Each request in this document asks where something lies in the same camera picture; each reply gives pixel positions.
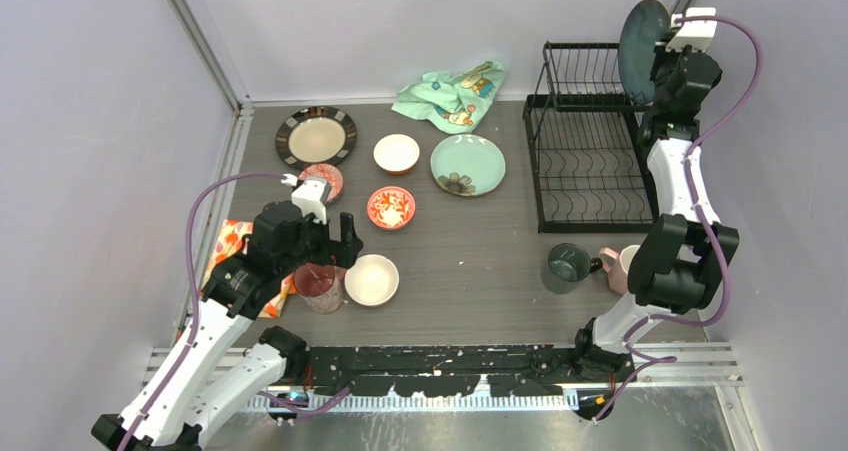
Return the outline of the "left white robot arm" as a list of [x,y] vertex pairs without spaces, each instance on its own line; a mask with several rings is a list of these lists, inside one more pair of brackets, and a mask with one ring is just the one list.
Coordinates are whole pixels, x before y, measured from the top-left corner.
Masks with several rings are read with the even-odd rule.
[[236,251],[213,267],[188,331],[123,411],[95,421],[94,439],[108,450],[200,450],[269,385],[298,383],[309,365],[307,344],[280,326],[265,330],[224,376],[210,377],[286,277],[305,264],[353,266],[363,242],[353,215],[339,218],[334,240],[327,219],[290,201],[266,205]]

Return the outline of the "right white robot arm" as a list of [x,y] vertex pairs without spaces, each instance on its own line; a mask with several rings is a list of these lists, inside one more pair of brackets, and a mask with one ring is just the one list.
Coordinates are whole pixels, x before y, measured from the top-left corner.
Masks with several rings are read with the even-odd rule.
[[658,216],[631,259],[626,291],[611,310],[591,319],[575,337],[571,368],[584,381],[617,376],[632,363],[632,346],[657,324],[688,325],[685,314],[704,309],[728,273],[739,233],[721,224],[700,171],[697,115],[722,70],[687,45],[656,46],[650,65],[621,53],[621,82],[641,96],[652,88],[634,146],[653,182]]

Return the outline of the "black rimmed cream plate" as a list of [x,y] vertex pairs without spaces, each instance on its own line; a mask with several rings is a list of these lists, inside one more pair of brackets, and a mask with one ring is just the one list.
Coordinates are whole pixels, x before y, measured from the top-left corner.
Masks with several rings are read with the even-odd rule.
[[282,122],[274,144],[284,164],[304,170],[314,164],[340,164],[357,140],[358,128],[348,113],[332,106],[311,106]]

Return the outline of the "dark blue floral plate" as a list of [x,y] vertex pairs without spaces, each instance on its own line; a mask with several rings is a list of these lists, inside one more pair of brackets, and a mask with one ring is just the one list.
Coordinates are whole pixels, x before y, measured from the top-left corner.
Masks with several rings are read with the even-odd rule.
[[638,105],[652,102],[654,48],[670,31],[670,15],[658,0],[642,0],[628,14],[619,37],[618,69],[625,94]]

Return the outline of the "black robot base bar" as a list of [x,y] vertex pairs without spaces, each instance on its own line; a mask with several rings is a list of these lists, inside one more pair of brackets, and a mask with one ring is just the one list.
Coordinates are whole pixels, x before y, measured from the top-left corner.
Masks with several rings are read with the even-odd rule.
[[608,390],[634,370],[633,359],[591,359],[571,346],[316,346],[300,355],[279,385],[330,396],[466,397],[486,386],[492,397],[554,396],[565,384]]

